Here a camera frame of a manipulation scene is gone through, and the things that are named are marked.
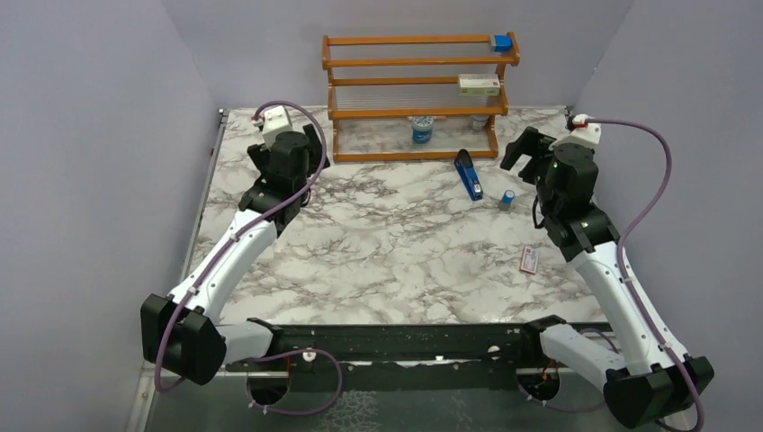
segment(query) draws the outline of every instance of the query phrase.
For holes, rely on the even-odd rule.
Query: blue box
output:
[[[496,52],[506,52],[511,50],[511,38],[505,34],[496,34],[490,36],[490,46]]]

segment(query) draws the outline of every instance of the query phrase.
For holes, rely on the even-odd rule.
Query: marble tabletop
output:
[[[325,107],[312,107],[326,132]],[[197,266],[228,227],[258,177],[247,147],[262,142],[254,110],[232,110],[193,251]],[[498,118],[503,147],[525,126],[563,133],[564,108],[512,108]],[[306,119],[293,115],[295,124]],[[365,133],[383,145],[385,129]],[[533,228],[534,189],[497,160],[475,160],[484,199],[472,202],[451,161],[333,165],[310,205],[252,265],[222,312],[222,323],[258,317],[273,324],[523,322],[557,314],[604,320],[579,275],[544,230]],[[516,193],[510,212],[503,192]],[[540,251],[538,274],[519,272],[522,248]]]

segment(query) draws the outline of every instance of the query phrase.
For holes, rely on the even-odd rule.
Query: two-tier wooden shelf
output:
[[[519,64],[519,46],[514,33],[510,32],[507,36],[512,47],[502,53],[491,50],[488,34],[364,38],[324,36],[322,61],[323,68],[328,72],[328,118],[333,122],[334,160],[367,162],[455,158],[457,148],[343,153],[339,147],[341,122],[405,120],[414,115],[431,115],[438,119],[488,115],[485,126],[488,145],[484,149],[470,150],[470,153],[473,158],[496,158],[495,116],[508,113],[504,83],[506,66]],[[346,55],[346,50],[352,47],[355,47],[355,53]],[[472,70],[480,65],[496,65],[500,94],[476,98],[459,96],[458,74],[474,73]],[[445,67],[445,73],[449,75],[428,76],[432,67]],[[337,68],[342,68],[342,75],[349,77],[335,77],[338,75],[335,74]]]

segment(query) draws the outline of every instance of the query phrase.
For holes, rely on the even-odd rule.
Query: robotic arm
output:
[[[666,352],[682,359],[692,382],[701,392],[714,376],[705,357],[694,358],[675,338],[654,309],[633,275],[627,256],[625,280],[616,259],[620,238],[612,221],[591,202],[598,168],[594,148],[601,131],[587,124],[587,116],[570,119],[570,133],[560,139],[527,128],[507,145],[501,168],[510,169],[520,156],[530,156],[519,176],[535,185],[549,238],[574,266],[596,296],[620,342],[622,354],[613,353],[582,337],[558,317],[535,321],[535,354],[569,366],[604,393],[606,405],[624,426],[635,428],[689,408],[692,398],[678,367]],[[641,299],[637,304],[626,282]],[[661,331],[653,334],[644,313]]]
[[[143,357],[156,363],[162,335],[180,299],[195,293],[172,326],[163,367],[197,384],[211,380],[222,365],[264,356],[269,349],[272,326],[256,319],[221,326],[220,313],[252,263],[281,235],[300,207],[308,204],[310,190],[300,200],[286,202],[318,170],[322,157],[312,125],[305,126],[304,133],[293,130],[282,106],[264,111],[263,118],[258,126],[265,143],[247,149],[261,175],[244,193],[226,233],[167,297],[151,294],[140,308]],[[270,218],[256,222],[276,208]],[[194,286],[199,278],[202,283]]]

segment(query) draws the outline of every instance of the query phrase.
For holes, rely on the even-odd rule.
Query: white sticker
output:
[[[534,275],[538,271],[538,257],[540,253],[529,247],[525,246],[525,250],[522,251],[522,261],[519,264],[519,271]]]

